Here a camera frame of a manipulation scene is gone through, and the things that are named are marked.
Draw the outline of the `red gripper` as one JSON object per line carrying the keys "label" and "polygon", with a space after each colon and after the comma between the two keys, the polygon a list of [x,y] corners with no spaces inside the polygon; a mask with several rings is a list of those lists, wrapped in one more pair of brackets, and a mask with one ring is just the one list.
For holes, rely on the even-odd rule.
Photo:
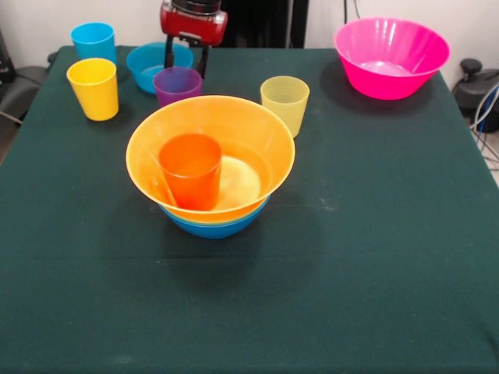
{"label": "red gripper", "polygon": [[190,38],[203,45],[196,71],[205,79],[209,46],[218,46],[222,42],[227,23],[228,14],[221,10],[221,1],[163,1],[160,24],[167,35],[164,68],[174,65],[174,37]]}

